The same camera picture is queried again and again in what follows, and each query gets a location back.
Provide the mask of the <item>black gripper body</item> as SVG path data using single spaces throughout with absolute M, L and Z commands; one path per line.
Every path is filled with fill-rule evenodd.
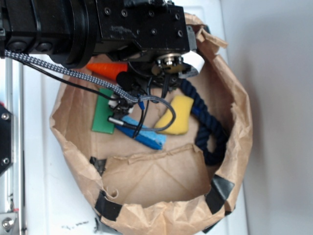
M 190 69 L 184 9 L 165 0 L 97 0 L 99 35 L 93 55 L 114 62 L 152 64 L 151 72 L 175 74 Z

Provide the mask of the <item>grey white-tipped gripper finger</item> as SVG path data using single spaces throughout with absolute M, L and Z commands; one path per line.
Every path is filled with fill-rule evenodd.
M 197 53 L 196 35 L 190 25 L 187 25 L 187 34 L 190 51 L 182 55 L 183 65 L 185 67 L 185 70 L 182 72 L 182 78 L 199 75 L 205 64 L 204 59 Z

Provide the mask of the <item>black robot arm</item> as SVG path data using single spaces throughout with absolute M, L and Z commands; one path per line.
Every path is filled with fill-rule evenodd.
M 166 0 L 3 0 L 0 52 L 46 54 L 68 69 L 89 67 L 111 80 L 196 76 L 204 60 L 184 9 Z

